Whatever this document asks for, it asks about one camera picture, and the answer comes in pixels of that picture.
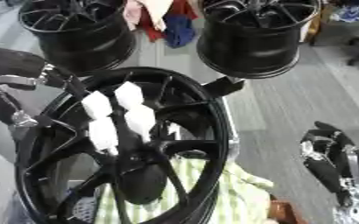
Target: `white cube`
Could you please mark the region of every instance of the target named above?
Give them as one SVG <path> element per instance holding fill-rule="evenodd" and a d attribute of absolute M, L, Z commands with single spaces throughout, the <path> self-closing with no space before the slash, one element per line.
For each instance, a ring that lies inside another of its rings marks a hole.
<path fill-rule="evenodd" d="M 141 104 L 133 107 L 125 114 L 128 127 L 138 133 L 144 142 L 151 141 L 150 130 L 156 123 L 153 109 Z"/>
<path fill-rule="evenodd" d="M 99 91 L 84 97 L 81 104 L 92 119 L 103 118 L 113 113 L 109 98 Z"/>
<path fill-rule="evenodd" d="M 88 136 L 97 150 L 113 150 L 118 145 L 116 126 L 110 117 L 103 117 L 88 124 Z"/>
<path fill-rule="evenodd" d="M 144 97 L 141 87 L 126 81 L 121 87 L 114 91 L 116 99 L 121 107 L 131 110 L 140 104 L 143 104 Z"/>

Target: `green checkered cloth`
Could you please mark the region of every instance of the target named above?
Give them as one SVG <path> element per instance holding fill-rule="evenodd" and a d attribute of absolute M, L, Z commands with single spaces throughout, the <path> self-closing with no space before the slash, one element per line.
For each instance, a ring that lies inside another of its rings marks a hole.
<path fill-rule="evenodd" d="M 189 192 L 196 184 L 204 160 L 176 157 L 171 160 L 182 185 Z M 273 183 L 267 179 L 253 176 L 237 164 L 227 164 L 219 179 L 219 197 L 208 224 L 264 224 L 270 207 L 270 194 Z M 167 181 L 162 200 L 153 206 L 138 206 L 127 203 L 127 212 L 133 223 L 140 223 L 157 217 L 175 206 L 178 196 L 174 186 Z M 119 224 L 116 202 L 109 185 L 104 186 L 95 224 Z"/>

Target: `black wheel rim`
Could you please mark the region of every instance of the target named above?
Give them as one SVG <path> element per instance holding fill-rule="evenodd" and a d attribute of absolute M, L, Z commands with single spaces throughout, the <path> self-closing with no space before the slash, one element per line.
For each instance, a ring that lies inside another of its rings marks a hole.
<path fill-rule="evenodd" d="M 122 12 L 122 1 L 30 0 L 20 10 L 19 19 L 34 32 L 74 32 L 104 24 Z"/>
<path fill-rule="evenodd" d="M 268 0 L 254 8 L 250 1 L 201 0 L 207 20 L 251 30 L 287 29 L 303 25 L 319 11 L 318 0 Z"/>
<path fill-rule="evenodd" d="M 157 165 L 165 171 L 165 175 L 175 186 L 179 203 L 160 216 L 143 223 L 185 223 L 198 208 L 211 209 L 211 206 L 203 205 L 205 201 L 208 201 L 208 203 L 215 202 L 215 199 L 209 198 L 213 195 L 228 154 L 228 130 L 224 123 L 222 110 L 218 103 L 194 80 L 179 73 L 157 68 L 130 67 L 118 69 L 94 79 L 88 79 L 86 84 L 89 90 L 100 89 L 103 93 L 109 95 L 108 91 L 112 92 L 113 88 L 121 85 L 126 80 L 135 82 L 142 88 L 144 88 L 144 84 L 149 85 L 151 83 L 161 86 L 154 94 L 145 95 L 148 101 L 147 104 L 157 110 L 156 114 L 159 121 L 163 122 L 168 119 L 181 123 L 172 115 L 193 112 L 200 115 L 194 118 L 199 123 L 201 123 L 201 116 L 204 116 L 210 125 L 213 137 L 209 139 L 166 141 L 159 138 L 159 134 L 153 134 L 156 137 L 153 138 L 155 140 L 152 140 L 147 145 L 149 153 L 154 155 Z M 178 103 L 177 105 L 169 105 L 172 102 L 165 101 L 167 91 L 173 91 L 173 95 L 185 95 L 187 100 L 180 105 Z M 76 133 L 77 131 L 75 132 L 75 130 L 77 129 L 66 123 L 69 122 L 69 117 L 77 114 L 79 107 L 72 97 L 68 94 L 63 94 L 52 102 L 43 114 L 59 120 L 54 125 L 56 127 L 53 126 L 52 129 L 61 128 L 67 132 Z M 202 131 L 192 127 L 192 125 L 187 128 L 192 133 L 195 133 L 195 136 L 201 135 Z M 26 139 L 19 145 L 16 170 L 17 186 L 21 199 L 31 217 L 37 223 L 85 223 L 72 217 L 71 209 L 73 205 L 83 194 L 89 193 L 91 189 L 95 189 L 103 183 L 110 183 L 113 192 L 116 194 L 116 204 L 121 223 L 130 223 L 124 207 L 123 194 L 119 190 L 118 182 L 121 177 L 117 172 L 114 172 L 114 174 L 111 172 L 113 166 L 114 169 L 119 169 L 119 164 L 117 163 L 117 161 L 120 161 L 119 157 L 110 157 L 96 152 L 88 146 L 88 140 L 83 137 L 62 140 L 62 146 L 57 146 L 55 149 L 50 148 L 48 145 L 51 142 L 54 142 L 54 140 L 51 136 L 47 138 L 47 129 L 31 129 Z M 194 150 L 202 154 L 207 162 L 194 188 L 189 193 L 186 193 L 177 175 L 173 172 L 169 159 L 175 154 L 189 153 Z M 50 194 L 50 191 L 46 191 L 52 183 L 49 180 L 51 173 L 53 173 L 53 171 L 48 171 L 48 167 L 62 158 L 69 158 L 80 153 L 88 154 L 99 164 L 100 168 L 82 184 L 76 186 L 64 200 L 59 201 Z M 210 213 L 202 211 L 201 213 L 210 215 Z"/>

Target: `robotic arm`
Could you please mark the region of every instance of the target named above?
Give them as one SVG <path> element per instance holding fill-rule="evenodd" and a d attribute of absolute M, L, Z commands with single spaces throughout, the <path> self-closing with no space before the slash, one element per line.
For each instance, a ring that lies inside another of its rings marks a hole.
<path fill-rule="evenodd" d="M 359 224 L 359 149 L 341 130 L 323 122 L 315 126 L 301 140 L 304 165 L 336 194 L 335 223 Z"/>
<path fill-rule="evenodd" d="M 35 90 L 37 85 L 62 88 L 81 100 L 88 94 L 80 80 L 59 70 L 37 55 L 0 48 L 0 85 L 23 90 Z M 0 121 L 14 127 L 33 127 L 39 119 L 27 115 L 20 103 L 0 89 Z"/>

